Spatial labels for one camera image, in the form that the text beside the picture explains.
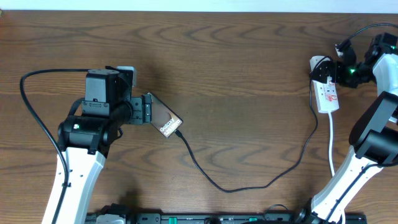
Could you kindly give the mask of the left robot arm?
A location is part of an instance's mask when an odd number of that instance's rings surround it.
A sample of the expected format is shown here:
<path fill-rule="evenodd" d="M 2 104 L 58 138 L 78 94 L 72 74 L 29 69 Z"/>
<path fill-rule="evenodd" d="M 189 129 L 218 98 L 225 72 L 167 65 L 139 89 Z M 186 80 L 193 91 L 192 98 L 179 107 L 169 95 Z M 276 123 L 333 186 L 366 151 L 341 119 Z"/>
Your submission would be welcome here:
<path fill-rule="evenodd" d="M 57 172 L 43 223 L 84 223 L 93 189 L 110 145 L 124 124 L 142 125 L 152 119 L 151 97 L 133 97 L 136 69 L 128 66 L 91 69 L 85 97 L 58 127 Z"/>

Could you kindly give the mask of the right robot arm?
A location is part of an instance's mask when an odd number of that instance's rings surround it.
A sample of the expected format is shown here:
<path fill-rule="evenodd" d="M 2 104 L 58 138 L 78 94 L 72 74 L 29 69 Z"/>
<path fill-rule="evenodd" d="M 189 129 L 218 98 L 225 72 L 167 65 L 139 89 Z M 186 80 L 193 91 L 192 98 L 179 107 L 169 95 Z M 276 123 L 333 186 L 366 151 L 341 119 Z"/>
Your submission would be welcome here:
<path fill-rule="evenodd" d="M 375 36 L 362 62 L 356 61 L 350 39 L 335 49 L 339 61 L 311 59 L 311 80 L 350 88 L 374 81 L 377 98 L 353 126 L 348 155 L 340 168 L 293 223 L 341 223 L 344 209 L 365 183 L 383 168 L 397 165 L 397 131 L 386 126 L 397 122 L 397 37 Z"/>

